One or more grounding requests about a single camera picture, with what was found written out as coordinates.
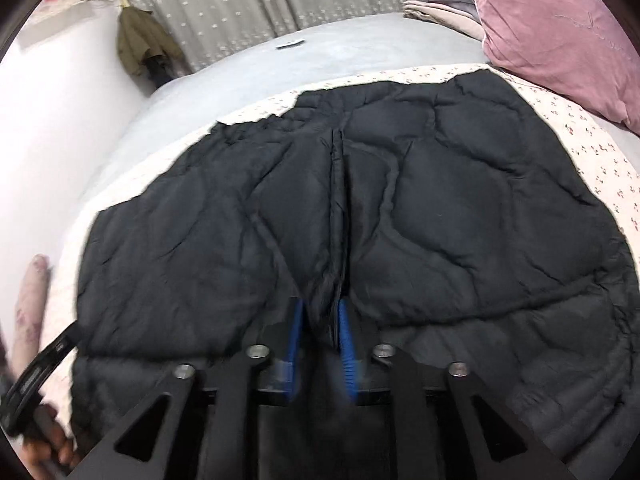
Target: finger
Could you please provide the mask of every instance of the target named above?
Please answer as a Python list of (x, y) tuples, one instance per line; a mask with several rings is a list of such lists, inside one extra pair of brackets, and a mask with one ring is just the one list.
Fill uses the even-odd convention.
[(65, 430), (63, 430), (62, 426), (60, 426), (57, 422), (54, 422), (47, 430), (46, 437), (55, 450), (60, 450), (65, 445)]
[(47, 413), (49, 413), (51, 418), (56, 418), (58, 416), (58, 410), (51, 404), (45, 404), (44, 407), (47, 409)]
[(22, 444), (22, 455), (26, 462), (39, 464), (51, 458), (51, 446), (39, 440), (26, 438)]
[(58, 462), (62, 465), (70, 465), (74, 457), (74, 443), (67, 440), (58, 453)]
[(28, 460), (28, 457), (26, 457), (25, 455), (24, 448), (18, 451), (18, 457), (20, 457), (20, 460), (24, 464), (25, 468), (27, 468), (27, 471), (30, 473), (34, 480), (52, 480), (46, 469), (44, 469), (39, 464), (30, 462), (30, 460)]
[(15, 305), (14, 349), (10, 365), (16, 377), (38, 354), (49, 278), (49, 259), (42, 254), (34, 256), (20, 284)]
[(78, 452), (75, 452), (73, 458), (71, 459), (71, 464), (69, 464), (69, 467), (71, 469), (75, 468), (80, 463), (81, 460), (82, 460), (82, 455), (80, 455)]

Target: bed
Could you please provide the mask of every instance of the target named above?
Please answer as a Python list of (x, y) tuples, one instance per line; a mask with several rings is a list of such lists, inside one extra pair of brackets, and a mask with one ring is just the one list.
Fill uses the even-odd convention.
[[(277, 50), (287, 41), (304, 43)], [(216, 121), (255, 121), (289, 109), (300, 92), (377, 80), (442, 82), (489, 68), (482, 45), (450, 28), (400, 14), (302, 30), (172, 82), (152, 97), (84, 197), (51, 285), (42, 344), (74, 319), (76, 276), (95, 215), (138, 195)], [(626, 128), (516, 76), (496, 70), (558, 135), (590, 190), (610, 209), (640, 263), (640, 139)], [(46, 384), (68, 422), (73, 356)]]

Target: gray bedsheet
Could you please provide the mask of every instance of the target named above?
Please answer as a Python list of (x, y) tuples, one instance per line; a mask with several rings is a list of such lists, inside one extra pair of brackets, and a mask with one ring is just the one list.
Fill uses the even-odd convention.
[[(276, 50), (277, 45), (296, 39), (305, 43)], [(484, 62), (487, 58), (479, 41), (399, 13), (327, 23), (267, 41), (156, 91), (84, 198), (204, 124), (298, 86), (363, 72)]]

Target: black metal bracket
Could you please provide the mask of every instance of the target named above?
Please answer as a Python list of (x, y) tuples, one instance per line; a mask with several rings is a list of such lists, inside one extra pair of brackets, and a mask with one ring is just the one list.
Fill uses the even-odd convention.
[[(257, 408), (286, 406), (295, 391), (290, 371), (301, 358), (300, 313), (300, 302), (291, 301), (285, 320), (266, 327), (257, 344), (211, 368), (178, 366), (69, 479), (257, 479)], [(353, 312), (349, 323), (360, 368), (354, 409), (390, 413), (390, 480), (575, 480), (464, 363), (447, 370), (418, 364), (401, 349), (374, 344)], [(40, 399), (37, 388), (50, 366), (74, 344), (70, 329), (16, 383), (21, 394), (4, 406), (2, 419), (12, 428)], [(9, 412), (14, 406), (18, 411)]]

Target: black puffer jacket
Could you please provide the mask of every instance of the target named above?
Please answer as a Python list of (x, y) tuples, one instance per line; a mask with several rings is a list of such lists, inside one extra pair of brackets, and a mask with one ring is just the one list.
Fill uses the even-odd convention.
[(169, 363), (236, 351), (301, 296), (327, 345), (340, 296), (418, 361), (469, 362), (580, 480), (640, 429), (638, 280), (551, 129), (487, 71), (302, 94), (217, 124), (100, 213), (79, 277), (84, 447)]

